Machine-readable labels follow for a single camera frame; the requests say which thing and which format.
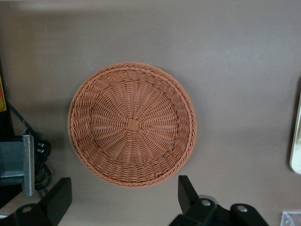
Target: wicker basket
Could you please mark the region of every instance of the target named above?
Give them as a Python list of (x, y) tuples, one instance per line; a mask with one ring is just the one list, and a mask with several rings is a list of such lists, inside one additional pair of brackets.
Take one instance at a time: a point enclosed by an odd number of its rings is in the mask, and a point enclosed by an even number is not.
[(142, 63), (105, 67), (75, 94), (68, 118), (81, 162), (110, 183), (158, 184), (187, 161), (196, 140), (192, 102), (179, 82)]

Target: metal screw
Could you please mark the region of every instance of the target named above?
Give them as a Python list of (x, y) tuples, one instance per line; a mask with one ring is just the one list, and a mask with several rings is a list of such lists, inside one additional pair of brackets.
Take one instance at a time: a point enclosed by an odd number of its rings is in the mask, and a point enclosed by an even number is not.
[(211, 203), (207, 199), (202, 200), (202, 204), (204, 206), (211, 206)]
[(27, 213), (27, 212), (29, 212), (31, 210), (32, 210), (31, 206), (26, 206), (26, 207), (23, 208), (22, 213)]
[(248, 212), (248, 209), (242, 205), (239, 205), (237, 206), (237, 209), (240, 211), (240, 212), (243, 212), (243, 213), (247, 213)]

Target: white object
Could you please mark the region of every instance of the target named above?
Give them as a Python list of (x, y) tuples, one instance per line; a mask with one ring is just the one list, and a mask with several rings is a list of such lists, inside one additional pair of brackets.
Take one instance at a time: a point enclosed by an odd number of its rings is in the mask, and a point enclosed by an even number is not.
[(301, 95), (298, 106), (298, 113), (296, 119), (295, 133), (293, 135), (293, 146), (291, 153), (290, 164), (293, 169), (298, 174), (301, 174)]
[(299, 211), (283, 211), (280, 226), (300, 226), (301, 212)]

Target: yellow label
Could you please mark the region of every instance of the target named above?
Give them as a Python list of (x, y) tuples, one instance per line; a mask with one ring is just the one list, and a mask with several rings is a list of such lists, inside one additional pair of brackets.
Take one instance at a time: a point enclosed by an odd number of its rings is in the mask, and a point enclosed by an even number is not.
[(0, 112), (4, 112), (4, 111), (6, 111), (6, 104), (5, 104), (3, 86), (0, 77)]

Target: round woven basket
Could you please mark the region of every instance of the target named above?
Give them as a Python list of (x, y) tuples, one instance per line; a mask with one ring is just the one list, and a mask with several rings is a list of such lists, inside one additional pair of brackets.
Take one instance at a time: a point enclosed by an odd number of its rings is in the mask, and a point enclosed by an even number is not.
[(122, 63), (102, 68), (80, 86), (68, 132), (91, 172), (119, 186), (146, 187), (184, 165), (197, 121), (175, 78), (150, 65)]

